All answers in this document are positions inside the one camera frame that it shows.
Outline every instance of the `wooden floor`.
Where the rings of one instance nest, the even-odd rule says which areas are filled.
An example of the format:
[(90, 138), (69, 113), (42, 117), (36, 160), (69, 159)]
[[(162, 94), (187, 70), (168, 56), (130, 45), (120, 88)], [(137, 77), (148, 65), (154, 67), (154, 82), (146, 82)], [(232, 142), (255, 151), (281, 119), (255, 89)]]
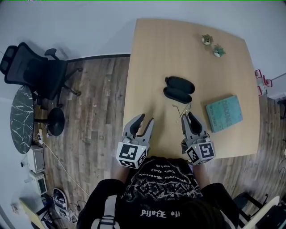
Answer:
[[(82, 95), (77, 98), (63, 90), (64, 132), (58, 137), (44, 139), (70, 175), (89, 194), (100, 180), (109, 178), (117, 166), (115, 149), (122, 134), (128, 65), (129, 58), (70, 63), (68, 71), (83, 67), (83, 71), (69, 81), (69, 86), (80, 90)], [(286, 192), (286, 171), (278, 172), (278, 164), (285, 157), (286, 143), (282, 139), (286, 135), (286, 122), (280, 120), (277, 103), (266, 97), (260, 97), (260, 111), (258, 154), (217, 159), (206, 167), (211, 182), (224, 184), (232, 197), (248, 191), (263, 202), (266, 193), (273, 198)], [(54, 187), (62, 189), (69, 204), (87, 201), (88, 196), (67, 176), (48, 149), (45, 149), (45, 163), (50, 192)], [(255, 210), (252, 205), (245, 209), (249, 213)], [(63, 224), (76, 228), (69, 223)]]

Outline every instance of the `teal book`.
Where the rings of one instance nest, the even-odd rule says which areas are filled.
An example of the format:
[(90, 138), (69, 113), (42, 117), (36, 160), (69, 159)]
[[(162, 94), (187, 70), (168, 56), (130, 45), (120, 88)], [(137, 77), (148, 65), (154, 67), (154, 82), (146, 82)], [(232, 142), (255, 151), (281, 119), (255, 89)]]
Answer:
[(237, 96), (206, 105), (206, 111), (213, 133), (222, 131), (243, 120)]

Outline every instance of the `person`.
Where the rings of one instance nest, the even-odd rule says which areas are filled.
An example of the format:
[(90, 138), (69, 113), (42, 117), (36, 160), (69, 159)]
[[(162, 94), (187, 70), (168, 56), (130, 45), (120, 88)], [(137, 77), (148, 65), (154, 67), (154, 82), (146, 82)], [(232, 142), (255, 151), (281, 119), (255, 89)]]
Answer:
[(239, 210), (221, 183), (210, 184), (204, 164), (146, 158), (138, 169), (122, 167), (102, 180), (80, 212), (77, 229), (90, 229), (117, 195), (115, 221), (121, 229), (238, 227)]

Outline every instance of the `chair leg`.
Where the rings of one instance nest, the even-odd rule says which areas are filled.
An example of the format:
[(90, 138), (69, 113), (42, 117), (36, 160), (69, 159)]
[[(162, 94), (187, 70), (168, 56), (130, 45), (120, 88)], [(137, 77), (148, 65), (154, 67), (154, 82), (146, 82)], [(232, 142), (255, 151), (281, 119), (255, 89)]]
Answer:
[(65, 76), (66, 81), (67, 81), (73, 74), (75, 74), (77, 71), (78, 71), (78, 72), (82, 72), (82, 68), (76, 68), (76, 69), (72, 70), (69, 74), (67, 74), (67, 75)]
[(72, 90), (71, 88), (69, 88), (68, 86), (66, 86), (65, 84), (63, 85), (63, 88), (65, 88), (66, 90), (68, 90), (69, 92), (73, 93), (76, 96), (80, 96), (81, 92), (75, 92), (74, 90)]
[(59, 92), (59, 93), (57, 94), (57, 107), (59, 107), (59, 108), (63, 107), (63, 105), (59, 103), (60, 97), (61, 97), (61, 92)]

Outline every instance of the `black office chair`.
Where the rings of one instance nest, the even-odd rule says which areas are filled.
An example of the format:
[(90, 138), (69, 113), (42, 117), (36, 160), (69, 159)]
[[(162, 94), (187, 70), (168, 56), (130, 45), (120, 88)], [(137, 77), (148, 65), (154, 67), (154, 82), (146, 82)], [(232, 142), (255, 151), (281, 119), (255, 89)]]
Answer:
[(56, 49), (52, 48), (45, 52), (54, 60), (48, 60), (34, 53), (26, 43), (19, 46), (9, 46), (0, 63), (0, 71), (5, 75), (5, 83), (27, 85), (38, 94), (38, 98), (54, 100), (57, 96), (57, 107), (63, 105), (59, 103), (62, 88), (69, 90), (76, 96), (81, 92), (75, 92), (65, 85), (75, 72), (82, 71), (77, 68), (66, 75), (67, 61), (59, 60), (55, 55)]

